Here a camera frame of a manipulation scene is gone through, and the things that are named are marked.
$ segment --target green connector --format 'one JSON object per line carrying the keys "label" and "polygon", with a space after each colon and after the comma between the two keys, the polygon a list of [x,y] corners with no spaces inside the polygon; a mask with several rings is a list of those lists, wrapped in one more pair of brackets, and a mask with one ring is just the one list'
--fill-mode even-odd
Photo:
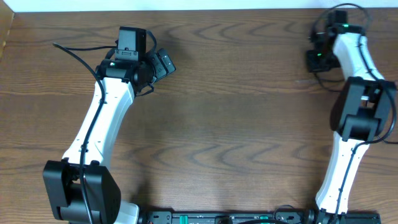
{"label": "green connector", "polygon": [[268,219],[268,216],[261,216],[260,219]]}
{"label": "green connector", "polygon": [[180,216],[180,224],[188,224],[188,215]]}

